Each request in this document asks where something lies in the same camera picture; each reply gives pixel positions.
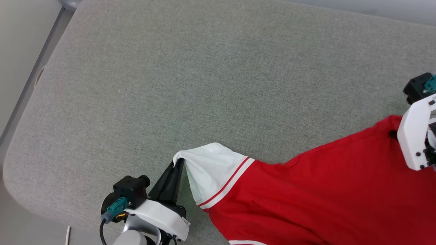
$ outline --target red shirt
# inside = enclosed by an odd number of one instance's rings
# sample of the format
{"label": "red shirt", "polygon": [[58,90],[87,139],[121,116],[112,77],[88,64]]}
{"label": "red shirt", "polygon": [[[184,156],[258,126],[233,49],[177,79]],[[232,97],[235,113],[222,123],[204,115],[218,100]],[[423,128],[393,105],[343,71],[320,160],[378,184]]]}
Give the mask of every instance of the red shirt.
{"label": "red shirt", "polygon": [[241,164],[197,204],[230,244],[434,245],[436,173],[407,167],[389,136],[400,121],[390,116],[285,164],[253,160],[238,173]]}

